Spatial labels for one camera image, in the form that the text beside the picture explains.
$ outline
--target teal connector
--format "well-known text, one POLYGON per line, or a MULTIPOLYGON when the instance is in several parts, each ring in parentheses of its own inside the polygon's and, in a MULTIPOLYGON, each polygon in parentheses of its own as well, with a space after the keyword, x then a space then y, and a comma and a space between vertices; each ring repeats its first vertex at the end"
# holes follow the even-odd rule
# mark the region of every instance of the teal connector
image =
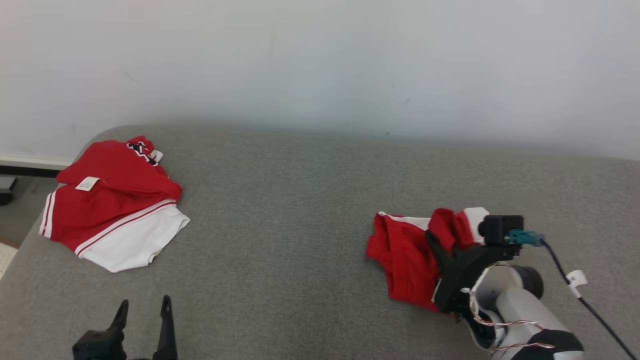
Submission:
POLYGON ((533 245, 537 247, 542 246, 540 241, 545 239, 544 234, 524 230, 510 230, 508 237, 509 238, 507 240, 509 241, 509 243, 518 245, 533 245))

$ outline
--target red and white garment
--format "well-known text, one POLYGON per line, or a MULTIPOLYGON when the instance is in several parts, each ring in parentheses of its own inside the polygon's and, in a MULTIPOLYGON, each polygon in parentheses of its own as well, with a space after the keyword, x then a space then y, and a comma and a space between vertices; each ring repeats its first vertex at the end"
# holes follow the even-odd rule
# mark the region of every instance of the red and white garment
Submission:
POLYGON ((484 245, 477 228, 486 215, 489 212, 484 208, 467 208, 457 214, 437 209, 431 218, 376 214, 367 256, 378 260, 385 269, 389 296, 439 312, 431 301, 438 264, 424 232, 429 229, 452 255, 454 245, 461 250, 484 245))
POLYGON ((91 144, 58 174, 40 234, 110 272, 147 266, 189 222, 161 158, 144 136, 91 144))

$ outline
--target gray table surface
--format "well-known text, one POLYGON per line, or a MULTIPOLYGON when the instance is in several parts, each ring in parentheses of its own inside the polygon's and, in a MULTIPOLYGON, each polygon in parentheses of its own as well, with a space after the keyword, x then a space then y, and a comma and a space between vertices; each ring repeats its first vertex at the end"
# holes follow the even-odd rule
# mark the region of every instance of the gray table surface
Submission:
MULTIPOLYGON (((469 206, 522 214, 545 233, 567 271, 587 274, 582 294, 640 354, 638 162, 196 126, 118 127, 94 140, 136 135, 164 152, 191 223, 150 266, 117 274, 34 227, 0 281, 1 359, 71 359, 75 341, 105 329, 123 299, 129 358, 150 357, 164 294, 183 360, 485 359, 464 325, 390 300, 365 256, 377 211, 424 217, 469 206)), ((543 302, 588 358, 624 358, 543 249, 517 263, 540 271, 543 302)))

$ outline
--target white wall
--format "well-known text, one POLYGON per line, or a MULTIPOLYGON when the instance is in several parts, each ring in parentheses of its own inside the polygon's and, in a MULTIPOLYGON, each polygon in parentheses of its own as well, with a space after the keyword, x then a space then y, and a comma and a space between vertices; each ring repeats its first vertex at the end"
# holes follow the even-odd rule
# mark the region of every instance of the white wall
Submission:
POLYGON ((206 118, 640 159, 637 0, 4 0, 0 160, 206 118))

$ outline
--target red cloth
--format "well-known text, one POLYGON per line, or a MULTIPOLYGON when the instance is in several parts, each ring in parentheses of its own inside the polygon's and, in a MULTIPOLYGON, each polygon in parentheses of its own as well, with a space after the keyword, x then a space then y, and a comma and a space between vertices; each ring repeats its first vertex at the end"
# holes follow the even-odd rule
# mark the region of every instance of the red cloth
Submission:
POLYGON ((58 174, 58 182, 66 185, 47 198, 40 233, 77 254, 121 219, 137 213, 149 215, 175 204, 182 188, 167 177, 158 164, 160 157, 144 136, 126 143, 109 140, 91 144, 58 174), (99 180, 90 191, 77 190, 88 176, 99 180))
MULTIPOLYGON (((415 225, 416 221, 405 219, 408 218, 378 213, 374 219, 374 234, 367 245, 367 256, 378 260, 385 269, 392 299, 439 312, 431 302, 438 280, 438 264, 424 234, 426 221, 415 225)), ((477 224, 470 225, 464 212, 455 214, 443 208, 434 211, 428 222, 428 229, 450 255, 454 244, 461 250, 476 244, 472 226, 477 227, 477 224)))

